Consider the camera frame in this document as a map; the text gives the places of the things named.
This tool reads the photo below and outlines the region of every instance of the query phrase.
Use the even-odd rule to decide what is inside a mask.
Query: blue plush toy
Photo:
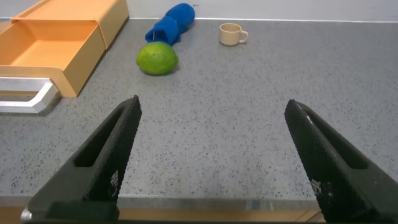
[[[181,3],[168,12],[162,20],[155,23],[146,35],[148,42],[162,41],[166,44],[173,45],[180,40],[180,34],[185,32],[193,20],[195,19],[195,11],[187,3]]]

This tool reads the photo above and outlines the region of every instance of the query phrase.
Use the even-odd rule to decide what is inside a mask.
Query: drawer handle
[[[0,91],[38,91],[29,101],[0,101],[0,112],[39,113],[54,99],[58,88],[50,78],[0,77]]]

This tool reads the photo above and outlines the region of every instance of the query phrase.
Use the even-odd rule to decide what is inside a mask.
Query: beige cup
[[[245,34],[246,38],[241,40],[241,34]],[[226,23],[220,26],[220,35],[218,36],[220,43],[225,46],[235,46],[245,43],[248,40],[249,33],[242,30],[237,24]]]

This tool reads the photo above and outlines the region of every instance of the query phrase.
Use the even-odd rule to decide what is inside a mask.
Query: green lime
[[[170,45],[163,42],[151,42],[138,51],[136,63],[145,73],[164,75],[175,68],[178,57]]]

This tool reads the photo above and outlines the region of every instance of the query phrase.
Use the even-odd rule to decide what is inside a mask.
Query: speckled countertop
[[[239,21],[245,45],[196,21],[174,45],[178,70],[139,71],[155,21],[131,20],[78,98],[45,116],[0,115],[0,196],[29,197],[113,108],[142,118],[121,198],[314,200],[289,130],[289,99],[309,105],[398,180],[398,24]]]

